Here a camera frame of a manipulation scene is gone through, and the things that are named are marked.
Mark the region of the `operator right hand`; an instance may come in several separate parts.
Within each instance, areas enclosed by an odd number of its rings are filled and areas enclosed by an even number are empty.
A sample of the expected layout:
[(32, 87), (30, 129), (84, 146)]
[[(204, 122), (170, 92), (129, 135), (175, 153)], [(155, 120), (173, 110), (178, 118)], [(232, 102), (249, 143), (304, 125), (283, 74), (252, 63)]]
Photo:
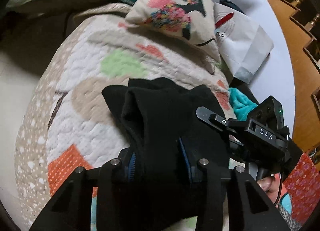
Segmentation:
[(287, 195), (286, 188), (280, 183), (280, 177), (281, 174), (277, 173), (257, 181), (257, 184), (266, 193), (272, 203), (276, 202), (278, 195), (280, 195), (278, 202)]

